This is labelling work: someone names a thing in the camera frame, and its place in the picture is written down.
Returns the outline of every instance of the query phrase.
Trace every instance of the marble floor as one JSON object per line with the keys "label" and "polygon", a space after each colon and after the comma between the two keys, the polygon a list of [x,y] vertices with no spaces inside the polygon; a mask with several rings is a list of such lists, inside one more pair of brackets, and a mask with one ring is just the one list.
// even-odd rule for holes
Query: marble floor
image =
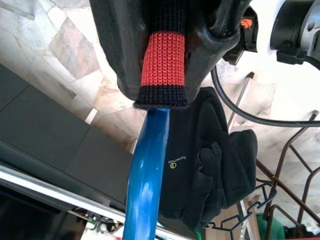
{"label": "marble floor", "polygon": [[[96,109],[91,124],[129,151],[146,113],[133,109],[133,102],[119,91],[117,76],[99,43],[89,0],[0,2],[33,16],[0,8],[0,64],[83,120]],[[259,27],[264,29],[258,35],[258,53],[245,52],[236,67],[221,60],[218,73],[223,88],[236,101],[245,76],[255,72],[241,108],[264,118],[307,120],[313,110],[320,110],[320,73],[307,63],[292,66],[276,62],[268,44],[273,23],[270,16],[275,18],[283,0],[274,0],[267,7],[263,2],[251,3],[259,16]],[[210,75],[202,85],[212,86]],[[226,106],[224,110],[230,117],[231,111]],[[285,142],[297,131],[258,125],[236,116],[231,131],[243,129],[255,131],[258,158],[273,172]],[[312,169],[320,166],[320,128],[308,129],[294,146]],[[260,171],[257,175],[265,178]],[[306,170],[289,151],[280,179],[301,197],[306,178]],[[307,203],[320,216],[319,185],[320,175],[312,182]],[[297,205],[284,192],[279,191],[274,202],[292,216],[298,215]],[[282,216],[276,217],[289,225]],[[312,223],[307,214],[303,221]]]}

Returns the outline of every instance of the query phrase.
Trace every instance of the yellow logo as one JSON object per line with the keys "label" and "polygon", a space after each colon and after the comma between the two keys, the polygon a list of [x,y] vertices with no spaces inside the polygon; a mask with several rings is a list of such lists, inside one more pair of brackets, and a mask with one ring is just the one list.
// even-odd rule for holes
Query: yellow logo
{"label": "yellow logo", "polygon": [[170,163],[170,168],[175,169],[177,167],[177,164],[175,162]]}

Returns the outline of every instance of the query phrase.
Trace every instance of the black cable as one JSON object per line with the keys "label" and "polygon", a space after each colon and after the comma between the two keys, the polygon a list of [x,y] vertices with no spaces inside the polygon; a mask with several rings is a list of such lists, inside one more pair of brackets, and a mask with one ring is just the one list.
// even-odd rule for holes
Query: black cable
{"label": "black cable", "polygon": [[215,87],[215,90],[217,94],[220,96],[222,101],[236,114],[239,116],[257,123],[257,124],[263,124],[268,126],[276,126],[276,127],[286,127],[286,128],[311,128],[311,127],[320,127],[320,121],[281,121],[281,120],[272,120],[272,119],[265,119],[261,117],[257,117],[254,115],[251,115],[250,113],[247,113],[246,111],[243,111],[242,109],[238,108],[226,95],[225,91],[223,90],[218,73],[217,73],[217,67],[214,66],[214,68],[211,70],[211,77],[212,82]]}
{"label": "black cable", "polygon": [[305,56],[303,60],[307,63],[310,63],[312,66],[314,66],[320,71],[320,61],[318,61],[317,59],[311,56]]}

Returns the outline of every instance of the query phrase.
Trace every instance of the green object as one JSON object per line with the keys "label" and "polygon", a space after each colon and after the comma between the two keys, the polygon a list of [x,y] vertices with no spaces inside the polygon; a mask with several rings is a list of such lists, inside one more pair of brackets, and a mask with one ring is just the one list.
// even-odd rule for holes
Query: green object
{"label": "green object", "polygon": [[[260,240],[266,239],[267,225],[268,222],[263,220],[263,213],[256,214],[256,222],[259,228]],[[285,230],[283,225],[276,219],[272,219],[271,232],[270,232],[270,240],[278,240],[285,239]]]}
{"label": "green object", "polygon": [[202,240],[201,232],[195,231],[195,234],[198,237],[198,240]]}

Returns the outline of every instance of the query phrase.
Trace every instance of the knitted cover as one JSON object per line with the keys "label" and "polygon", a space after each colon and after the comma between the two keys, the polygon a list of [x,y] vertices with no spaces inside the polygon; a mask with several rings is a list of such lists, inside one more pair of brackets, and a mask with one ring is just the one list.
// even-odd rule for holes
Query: knitted cover
{"label": "knitted cover", "polygon": [[179,108],[185,97],[186,0],[154,0],[152,30],[134,106]]}

